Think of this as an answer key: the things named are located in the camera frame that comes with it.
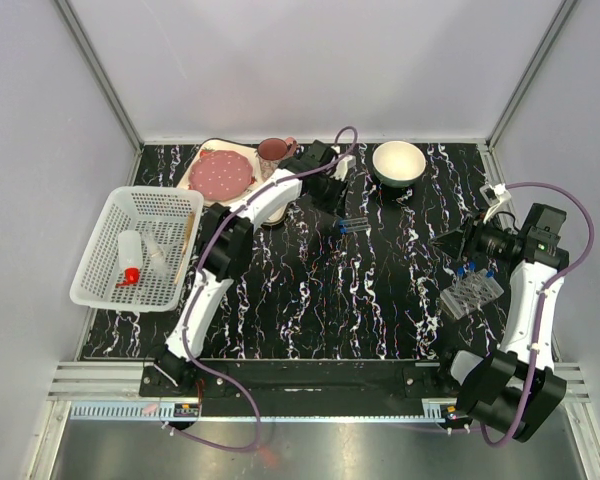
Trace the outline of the wooden test tube clamp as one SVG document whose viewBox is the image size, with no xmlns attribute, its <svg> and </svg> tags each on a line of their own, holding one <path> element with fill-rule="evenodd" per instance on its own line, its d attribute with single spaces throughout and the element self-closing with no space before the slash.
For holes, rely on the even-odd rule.
<svg viewBox="0 0 600 480">
<path fill-rule="evenodd" d="M 186 252 L 187 249 L 189 247 L 189 243 L 191 240 L 191 236 L 193 233 L 193 227 L 194 227 L 194 223 L 195 223 L 195 219 L 196 219 L 196 213 L 194 211 L 192 211 L 188 218 L 187 218 L 187 222 L 186 222 L 186 228 L 184 231 L 184 240 L 183 240 L 183 245 L 181 248 L 181 259 L 180 259 L 180 263 L 179 263 L 179 267 L 176 273 L 176 276 L 174 278 L 174 284 L 177 285 L 178 282 L 180 281 L 180 278 L 183 275 L 183 271 L 185 270 L 185 264 L 186 264 Z"/>
</svg>

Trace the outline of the clear plastic funnel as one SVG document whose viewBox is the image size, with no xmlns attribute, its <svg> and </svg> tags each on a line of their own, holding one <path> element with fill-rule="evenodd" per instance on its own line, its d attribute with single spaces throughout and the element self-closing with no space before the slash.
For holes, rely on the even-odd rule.
<svg viewBox="0 0 600 480">
<path fill-rule="evenodd" d="M 147 248 L 149 269 L 157 276 L 164 277 L 168 273 L 166 253 L 151 233 L 143 232 L 141 238 Z"/>
</svg>

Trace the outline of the white wash bottle red cap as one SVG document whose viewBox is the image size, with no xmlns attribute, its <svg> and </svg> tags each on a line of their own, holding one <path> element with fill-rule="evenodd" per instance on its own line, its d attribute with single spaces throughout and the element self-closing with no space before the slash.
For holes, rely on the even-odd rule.
<svg viewBox="0 0 600 480">
<path fill-rule="evenodd" d="M 137 284 L 143 266 L 142 239 L 139 232 L 125 230 L 118 235 L 118 260 L 123 279 L 116 284 L 116 287 Z"/>
</svg>

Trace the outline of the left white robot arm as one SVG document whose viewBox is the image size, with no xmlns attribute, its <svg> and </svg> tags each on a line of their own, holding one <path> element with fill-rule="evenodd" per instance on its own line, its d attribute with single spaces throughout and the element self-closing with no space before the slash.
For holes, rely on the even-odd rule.
<svg viewBox="0 0 600 480">
<path fill-rule="evenodd" d="M 165 346 L 155 354 L 161 384 L 176 396 L 195 386 L 192 363 L 203 350 L 206 332 L 226 291 L 248 269 L 254 232 L 277 210 L 307 195 L 314 206 L 340 215 L 355 163 L 350 145 L 344 152 L 321 141 L 283 160 L 269 179 L 235 206 L 210 206 L 196 241 L 193 287 Z"/>
</svg>

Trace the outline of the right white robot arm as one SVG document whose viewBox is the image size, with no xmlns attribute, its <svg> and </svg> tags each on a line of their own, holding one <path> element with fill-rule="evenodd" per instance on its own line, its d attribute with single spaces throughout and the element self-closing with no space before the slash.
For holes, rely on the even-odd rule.
<svg viewBox="0 0 600 480">
<path fill-rule="evenodd" d="M 551 334 L 555 302 L 569 254 L 559 247 L 564 211 L 535 203 L 521 229 L 509 233 L 480 211 L 431 245 L 453 260 L 476 255 L 509 267 L 510 306 L 500 346 L 480 356 L 457 348 L 445 351 L 434 384 L 456 407 L 504 440 L 525 442 L 566 394 L 554 372 Z"/>
</svg>

